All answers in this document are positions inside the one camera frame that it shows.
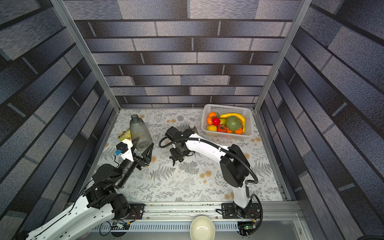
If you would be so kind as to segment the grey spray bottle front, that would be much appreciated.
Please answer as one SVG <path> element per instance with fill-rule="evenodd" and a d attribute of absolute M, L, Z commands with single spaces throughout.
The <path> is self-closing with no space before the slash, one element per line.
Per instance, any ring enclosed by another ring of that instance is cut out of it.
<path fill-rule="evenodd" d="M 187 122 L 187 124 L 189 126 L 189 130 L 193 131 L 195 134 L 198 134 L 198 130 L 195 126 L 195 123 L 188 118 L 184 118 L 184 120 Z"/>

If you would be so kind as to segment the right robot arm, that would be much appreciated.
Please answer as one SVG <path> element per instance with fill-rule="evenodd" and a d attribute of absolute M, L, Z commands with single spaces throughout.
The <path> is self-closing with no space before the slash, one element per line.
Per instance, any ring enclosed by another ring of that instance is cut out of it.
<path fill-rule="evenodd" d="M 175 127 L 169 128 L 159 142 L 159 148 L 169 146 L 172 146 L 170 159 L 173 163 L 182 162 L 191 152 L 199 153 L 218 163 L 224 180 L 233 188 L 235 214 L 240 218 L 247 218 L 252 213 L 253 197 L 249 193 L 249 185 L 258 184 L 259 179 L 239 146 L 217 145 L 192 130 L 180 132 Z"/>

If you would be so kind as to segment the grey spray bottle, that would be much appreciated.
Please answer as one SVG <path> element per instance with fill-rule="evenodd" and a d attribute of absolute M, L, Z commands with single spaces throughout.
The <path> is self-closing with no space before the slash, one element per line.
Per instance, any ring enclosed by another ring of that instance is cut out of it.
<path fill-rule="evenodd" d="M 198 130 L 195 126 L 195 123 L 188 118 L 184 118 L 184 120 L 187 122 L 187 124 L 189 126 L 189 130 L 193 131 L 195 134 L 198 134 Z"/>
<path fill-rule="evenodd" d="M 153 143 L 146 124 L 137 114 L 131 115 L 130 131 L 133 145 L 137 151 L 143 152 Z"/>

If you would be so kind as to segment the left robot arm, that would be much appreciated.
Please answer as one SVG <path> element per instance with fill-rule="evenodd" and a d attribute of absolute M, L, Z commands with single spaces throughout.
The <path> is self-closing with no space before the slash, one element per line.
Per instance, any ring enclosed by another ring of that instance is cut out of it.
<path fill-rule="evenodd" d="M 104 164 L 92 177 L 93 185 L 79 194 L 76 201 L 43 226 L 33 231 L 22 231 L 18 240 L 76 240 L 89 233 L 93 228 L 107 221 L 117 221 L 125 226 L 143 217 L 144 204 L 133 204 L 123 194 L 117 193 L 127 182 L 132 172 L 147 166 L 151 162 L 154 145 L 135 154 L 135 147 L 119 143 L 118 151 L 124 157 L 115 167 Z"/>

